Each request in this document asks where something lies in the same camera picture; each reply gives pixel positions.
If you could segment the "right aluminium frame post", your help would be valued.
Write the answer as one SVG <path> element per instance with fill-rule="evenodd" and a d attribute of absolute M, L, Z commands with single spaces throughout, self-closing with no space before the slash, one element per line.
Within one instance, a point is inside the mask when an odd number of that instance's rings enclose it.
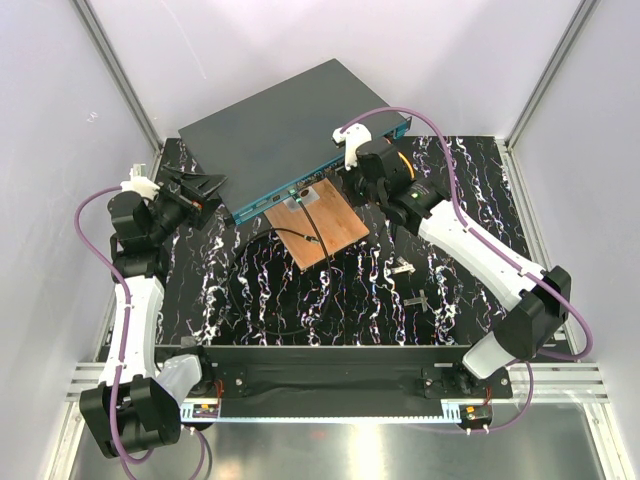
<path fill-rule="evenodd" d="M 581 0 L 578 3 L 514 126 L 504 139 L 505 147 L 509 151 L 516 147 L 524 134 L 599 4 L 598 0 Z"/>

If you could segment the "left aluminium frame post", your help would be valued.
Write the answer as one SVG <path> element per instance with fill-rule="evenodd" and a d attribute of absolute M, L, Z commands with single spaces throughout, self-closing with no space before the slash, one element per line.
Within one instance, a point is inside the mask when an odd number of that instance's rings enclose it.
<path fill-rule="evenodd" d="M 98 55 L 114 81 L 117 90 L 145 140 L 154 153 L 159 154 L 164 145 L 164 141 L 157 133 L 149 115 L 146 113 L 91 2 L 87 0 L 71 0 L 70 5 L 89 35 Z"/>

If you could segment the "orange connector block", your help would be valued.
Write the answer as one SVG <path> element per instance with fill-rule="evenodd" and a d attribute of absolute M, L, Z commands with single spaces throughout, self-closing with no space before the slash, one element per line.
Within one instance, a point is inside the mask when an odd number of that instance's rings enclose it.
<path fill-rule="evenodd" d="M 493 416 L 492 407 L 489 404 L 469 405 L 463 409 L 464 419 L 469 421 L 489 420 Z"/>
<path fill-rule="evenodd" d="M 216 404 L 200 404 L 194 408 L 194 414 L 202 418 L 218 418 L 220 405 Z"/>

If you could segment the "silver SFP module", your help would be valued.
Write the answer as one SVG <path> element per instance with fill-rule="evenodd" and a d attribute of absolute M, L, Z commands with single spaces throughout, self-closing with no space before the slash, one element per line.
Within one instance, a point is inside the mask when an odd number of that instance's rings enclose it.
<path fill-rule="evenodd" d="M 391 268 L 391 273 L 393 275 L 408 273 L 413 274 L 415 272 L 415 267 L 408 261 L 403 258 L 397 258 L 397 265 Z"/>

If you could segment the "left orange connector block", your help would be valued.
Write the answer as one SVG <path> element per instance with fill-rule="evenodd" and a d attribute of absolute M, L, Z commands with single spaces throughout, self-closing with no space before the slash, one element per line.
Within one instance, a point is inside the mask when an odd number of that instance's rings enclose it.
<path fill-rule="evenodd" d="M 194 414 L 202 418 L 218 418 L 220 405 L 216 404 L 200 404 L 194 408 Z"/>

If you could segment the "aluminium frame rail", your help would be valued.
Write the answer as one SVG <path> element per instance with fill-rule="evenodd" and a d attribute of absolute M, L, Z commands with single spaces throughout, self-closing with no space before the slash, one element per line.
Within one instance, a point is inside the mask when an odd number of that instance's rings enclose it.
<path fill-rule="evenodd" d="M 514 365 L 506 369 L 513 396 L 493 400 L 429 399 L 390 391 L 365 393 L 271 393 L 244 398 L 229 396 L 223 380 L 221 393 L 210 391 L 188 397 L 180 407 L 181 420 L 189 424 L 214 422 L 270 423 L 460 423 L 469 405 L 497 407 L 526 401 L 540 404 L 599 404 L 608 400 L 597 368 L 591 364 Z M 194 414 L 200 404 L 220 405 L 218 418 Z"/>

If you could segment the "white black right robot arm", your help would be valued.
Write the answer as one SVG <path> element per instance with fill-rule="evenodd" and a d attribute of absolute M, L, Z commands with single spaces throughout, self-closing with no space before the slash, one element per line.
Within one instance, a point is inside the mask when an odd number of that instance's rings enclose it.
<path fill-rule="evenodd" d="M 462 357 L 454 384 L 466 396 L 486 389 L 490 376 L 529 360 L 567 320 L 571 278 L 520 257 L 477 222 L 457 213 L 448 191 L 415 173 L 386 138 L 345 142 L 345 190 L 354 202 L 375 204 L 393 224 L 454 258 L 487 287 L 506 317 Z"/>

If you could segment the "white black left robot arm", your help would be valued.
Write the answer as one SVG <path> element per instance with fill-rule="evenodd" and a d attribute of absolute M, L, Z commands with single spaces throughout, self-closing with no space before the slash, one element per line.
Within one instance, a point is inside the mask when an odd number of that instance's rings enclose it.
<path fill-rule="evenodd" d="M 165 183 L 149 179 L 139 164 L 109 189 L 114 233 L 110 253 L 87 248 L 110 270 L 116 314 L 111 346 L 96 387 L 79 407 L 103 455 L 139 464 L 180 437 L 180 407 L 191 394 L 215 386 L 216 372 L 201 347 L 182 347 L 158 366 L 156 328 L 170 259 L 164 243 L 181 225 L 202 229 L 221 204 L 227 178 L 166 168 Z"/>

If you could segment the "right orange connector block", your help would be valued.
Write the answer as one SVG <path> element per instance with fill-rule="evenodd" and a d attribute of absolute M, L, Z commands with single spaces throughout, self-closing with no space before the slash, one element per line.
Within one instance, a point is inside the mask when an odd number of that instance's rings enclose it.
<path fill-rule="evenodd" d="M 493 416 L 492 407 L 489 404 L 469 405 L 463 409 L 464 419 L 469 421 L 489 420 Z"/>

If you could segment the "aluminium frame post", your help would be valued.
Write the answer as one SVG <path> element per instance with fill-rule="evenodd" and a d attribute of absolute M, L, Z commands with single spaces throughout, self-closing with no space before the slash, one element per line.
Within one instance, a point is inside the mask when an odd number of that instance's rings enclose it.
<path fill-rule="evenodd" d="M 145 140 L 154 153 L 159 154 L 164 145 L 164 141 L 157 133 L 149 115 L 146 113 L 91 2 L 87 0 L 71 0 L 70 5 L 89 35 L 98 55 L 114 81 L 117 90 Z"/>
<path fill-rule="evenodd" d="M 581 0 L 578 3 L 514 126 L 504 139 L 505 147 L 509 151 L 516 147 L 524 134 L 599 4 L 598 0 Z"/>

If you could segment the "dark grey network switch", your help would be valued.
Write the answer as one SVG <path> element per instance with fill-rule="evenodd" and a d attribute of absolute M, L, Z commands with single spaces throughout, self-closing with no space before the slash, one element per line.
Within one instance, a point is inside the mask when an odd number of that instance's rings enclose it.
<path fill-rule="evenodd" d="M 240 225 L 344 162 L 335 130 L 375 110 L 373 137 L 399 138 L 409 120 L 336 59 L 299 73 L 179 131 L 202 170 L 222 174 L 228 222 Z"/>

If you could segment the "wooden board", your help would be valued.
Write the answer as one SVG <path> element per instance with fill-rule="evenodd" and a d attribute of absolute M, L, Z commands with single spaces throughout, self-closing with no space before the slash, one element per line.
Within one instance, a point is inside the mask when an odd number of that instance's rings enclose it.
<path fill-rule="evenodd" d="M 330 256 L 369 235 L 368 227 L 329 179 L 323 179 L 310 187 L 313 187 L 319 193 L 320 200 L 305 208 L 319 231 L 320 238 L 323 240 Z M 271 226 L 273 228 L 292 230 L 304 235 L 316 236 L 315 230 L 302 208 L 297 211 L 290 211 L 284 205 L 284 201 L 265 212 L 265 216 Z M 320 243 L 314 244 L 285 231 L 278 231 L 277 234 L 300 270 L 307 270 L 326 260 Z"/>

